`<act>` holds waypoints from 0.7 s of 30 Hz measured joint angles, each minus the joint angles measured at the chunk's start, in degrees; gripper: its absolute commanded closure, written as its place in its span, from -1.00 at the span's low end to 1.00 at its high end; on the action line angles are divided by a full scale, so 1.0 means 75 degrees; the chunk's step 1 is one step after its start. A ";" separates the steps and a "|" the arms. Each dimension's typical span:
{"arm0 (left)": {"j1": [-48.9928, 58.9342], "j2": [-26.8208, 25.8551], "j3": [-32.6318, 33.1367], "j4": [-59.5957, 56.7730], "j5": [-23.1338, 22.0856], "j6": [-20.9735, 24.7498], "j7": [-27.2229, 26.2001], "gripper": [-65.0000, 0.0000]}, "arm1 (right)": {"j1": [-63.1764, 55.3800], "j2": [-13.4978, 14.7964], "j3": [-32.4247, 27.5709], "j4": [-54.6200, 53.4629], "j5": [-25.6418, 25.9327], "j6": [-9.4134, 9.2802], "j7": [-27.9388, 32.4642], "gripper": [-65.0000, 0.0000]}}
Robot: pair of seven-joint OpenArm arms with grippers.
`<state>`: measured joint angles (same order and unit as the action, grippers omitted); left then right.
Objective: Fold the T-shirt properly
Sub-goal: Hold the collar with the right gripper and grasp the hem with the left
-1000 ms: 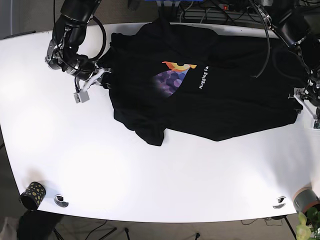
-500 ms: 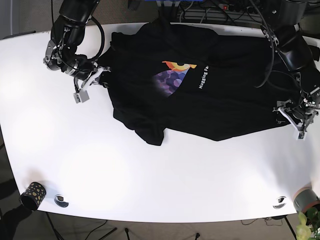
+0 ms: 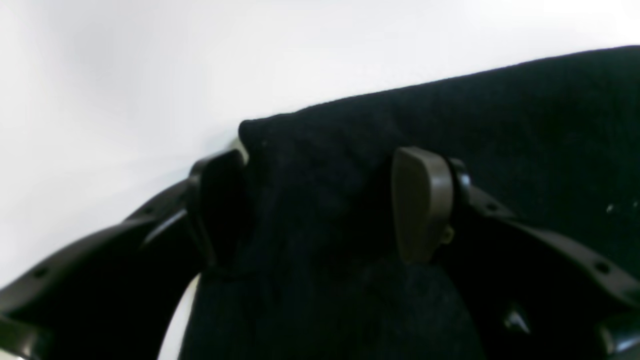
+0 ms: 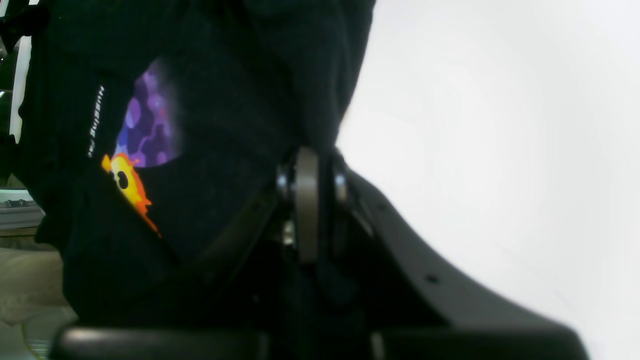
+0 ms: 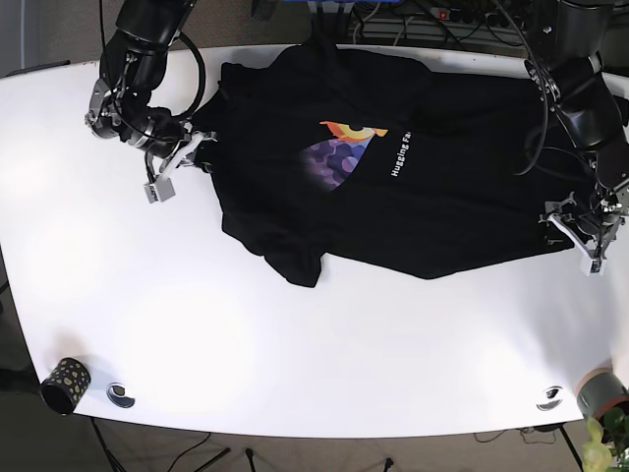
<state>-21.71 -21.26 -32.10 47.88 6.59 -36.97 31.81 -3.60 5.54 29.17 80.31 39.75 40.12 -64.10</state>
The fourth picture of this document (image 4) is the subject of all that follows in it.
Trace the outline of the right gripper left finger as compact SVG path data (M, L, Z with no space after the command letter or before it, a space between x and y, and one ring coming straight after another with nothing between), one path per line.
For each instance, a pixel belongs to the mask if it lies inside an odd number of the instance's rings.
M294 162L194 262L102 317L55 336L52 360L268 360L268 294L277 289Z

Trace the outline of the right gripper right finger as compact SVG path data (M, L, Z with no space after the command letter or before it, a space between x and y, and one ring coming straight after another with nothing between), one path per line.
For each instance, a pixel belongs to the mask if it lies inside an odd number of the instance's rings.
M337 150L322 155L330 255L361 287L370 360L586 360L576 332L471 279Z

